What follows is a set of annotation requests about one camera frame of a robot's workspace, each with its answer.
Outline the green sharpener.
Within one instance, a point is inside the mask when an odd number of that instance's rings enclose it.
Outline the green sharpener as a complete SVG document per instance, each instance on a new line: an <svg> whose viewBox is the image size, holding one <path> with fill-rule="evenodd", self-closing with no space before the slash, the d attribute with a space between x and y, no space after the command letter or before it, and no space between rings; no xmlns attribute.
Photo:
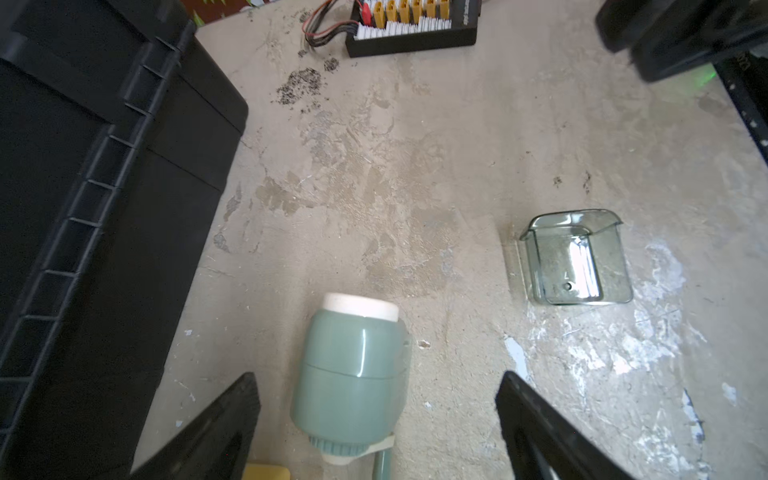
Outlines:
<svg viewBox="0 0 768 480"><path fill-rule="evenodd" d="M291 419L326 463L345 466L371 455L373 478L390 478L412 345L397 305L324 295L305 337Z"/></svg>

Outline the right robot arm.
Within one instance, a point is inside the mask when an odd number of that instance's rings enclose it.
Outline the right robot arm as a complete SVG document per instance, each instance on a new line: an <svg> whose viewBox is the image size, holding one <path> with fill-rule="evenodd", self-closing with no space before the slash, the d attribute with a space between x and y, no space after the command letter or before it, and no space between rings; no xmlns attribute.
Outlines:
<svg viewBox="0 0 768 480"><path fill-rule="evenodd" d="M647 83L712 65L767 156L765 1L605 1L595 25L604 47L627 50Z"/></svg>

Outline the clear grey tray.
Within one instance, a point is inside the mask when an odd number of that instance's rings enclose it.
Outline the clear grey tray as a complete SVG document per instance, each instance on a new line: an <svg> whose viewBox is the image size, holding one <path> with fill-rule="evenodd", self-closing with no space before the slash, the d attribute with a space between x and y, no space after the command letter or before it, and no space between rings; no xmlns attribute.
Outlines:
<svg viewBox="0 0 768 480"><path fill-rule="evenodd" d="M520 236L532 299L542 305L614 305L633 300L620 237L607 209L535 217Z"/></svg>

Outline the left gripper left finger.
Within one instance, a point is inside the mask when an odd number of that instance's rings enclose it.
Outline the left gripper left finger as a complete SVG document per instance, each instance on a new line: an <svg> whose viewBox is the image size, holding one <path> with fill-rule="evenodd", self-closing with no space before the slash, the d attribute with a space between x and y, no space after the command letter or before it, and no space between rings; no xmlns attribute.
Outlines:
<svg viewBox="0 0 768 480"><path fill-rule="evenodd" d="M242 374L132 479L240 479L260 413L256 377Z"/></svg>

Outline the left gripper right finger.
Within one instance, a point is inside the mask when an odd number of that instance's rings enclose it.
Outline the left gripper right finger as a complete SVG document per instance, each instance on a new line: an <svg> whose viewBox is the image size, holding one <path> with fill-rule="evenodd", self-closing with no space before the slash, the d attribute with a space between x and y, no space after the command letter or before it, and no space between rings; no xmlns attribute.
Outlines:
<svg viewBox="0 0 768 480"><path fill-rule="evenodd" d="M495 404L516 479L630 477L517 373L504 373Z"/></svg>

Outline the yellow pencil sharpener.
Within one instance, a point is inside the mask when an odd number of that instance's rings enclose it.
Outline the yellow pencil sharpener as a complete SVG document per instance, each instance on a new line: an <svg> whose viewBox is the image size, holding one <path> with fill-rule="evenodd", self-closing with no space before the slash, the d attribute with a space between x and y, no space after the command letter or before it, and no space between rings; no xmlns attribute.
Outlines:
<svg viewBox="0 0 768 480"><path fill-rule="evenodd" d="M242 480L290 480L288 468L277 465L247 463Z"/></svg>

